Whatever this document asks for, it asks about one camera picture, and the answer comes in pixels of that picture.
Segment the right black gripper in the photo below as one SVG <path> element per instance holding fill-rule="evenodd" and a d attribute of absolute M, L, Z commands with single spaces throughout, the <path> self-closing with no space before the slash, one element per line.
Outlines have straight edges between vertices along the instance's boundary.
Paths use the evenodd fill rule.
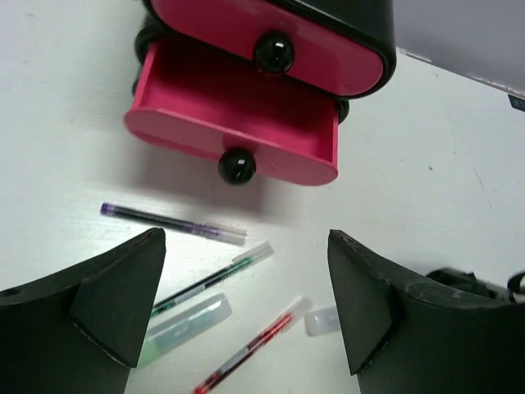
<path fill-rule="evenodd" d="M 454 268 L 431 271 L 427 278 L 443 285 L 468 293 L 504 302 L 524 302 L 524 271 L 515 273 L 507 281 L 506 287 L 497 286 L 478 279 L 474 272 L 463 272 Z"/>

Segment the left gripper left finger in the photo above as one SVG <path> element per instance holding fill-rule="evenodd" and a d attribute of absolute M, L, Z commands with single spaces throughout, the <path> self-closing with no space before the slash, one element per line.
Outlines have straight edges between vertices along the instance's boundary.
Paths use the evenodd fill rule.
<path fill-rule="evenodd" d="M 166 256 L 151 228 L 1 293 L 3 393 L 123 393 L 139 361 Z"/>

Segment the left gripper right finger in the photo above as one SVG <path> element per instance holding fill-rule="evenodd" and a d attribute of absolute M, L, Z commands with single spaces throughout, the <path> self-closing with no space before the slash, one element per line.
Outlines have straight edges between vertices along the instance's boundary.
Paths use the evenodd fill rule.
<path fill-rule="evenodd" d="M 361 392 L 523 392 L 524 302 L 435 282 L 340 230 L 328 236 L 327 260 Z"/>

